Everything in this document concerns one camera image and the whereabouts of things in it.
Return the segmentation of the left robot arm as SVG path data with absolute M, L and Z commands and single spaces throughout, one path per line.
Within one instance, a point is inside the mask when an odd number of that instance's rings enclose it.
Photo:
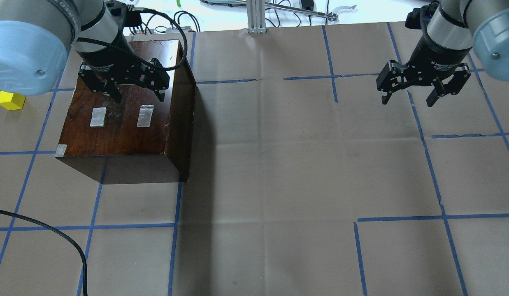
M 140 13 L 120 0 L 0 0 L 0 90 L 49 91 L 72 47 L 83 59 L 78 77 L 91 92 L 120 102 L 116 86 L 136 85 L 164 101 L 168 73 L 158 59 L 135 56 L 123 34 L 141 24 Z

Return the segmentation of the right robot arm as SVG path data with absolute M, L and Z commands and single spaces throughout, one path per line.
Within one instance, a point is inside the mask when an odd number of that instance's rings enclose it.
M 428 107 L 458 94 L 471 75 L 463 62 L 471 49 L 490 77 L 509 82 L 509 0 L 434 0 L 414 8 L 405 27 L 422 36 L 407 63 L 390 60 L 379 74 L 383 104 L 410 86 L 433 87 Z

